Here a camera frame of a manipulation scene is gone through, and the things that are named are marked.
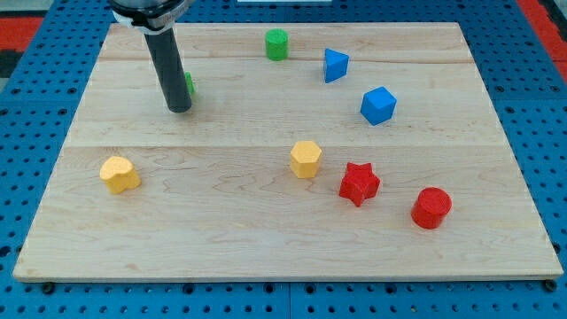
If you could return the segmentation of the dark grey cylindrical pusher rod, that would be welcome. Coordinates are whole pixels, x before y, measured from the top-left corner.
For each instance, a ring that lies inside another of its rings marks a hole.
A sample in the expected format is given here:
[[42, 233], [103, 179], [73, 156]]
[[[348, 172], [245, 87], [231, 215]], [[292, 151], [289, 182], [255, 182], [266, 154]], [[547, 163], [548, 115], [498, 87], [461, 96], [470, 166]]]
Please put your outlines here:
[[173, 29], [144, 38], [168, 110], [172, 113], [189, 111], [192, 102]]

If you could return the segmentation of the black robot wrist flange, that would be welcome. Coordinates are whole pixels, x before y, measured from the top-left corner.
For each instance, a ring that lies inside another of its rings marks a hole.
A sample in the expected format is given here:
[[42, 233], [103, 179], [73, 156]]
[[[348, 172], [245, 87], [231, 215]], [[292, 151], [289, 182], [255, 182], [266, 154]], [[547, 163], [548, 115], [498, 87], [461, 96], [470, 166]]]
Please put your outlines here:
[[121, 25], [159, 35], [172, 28], [194, 0], [109, 0], [108, 4]]

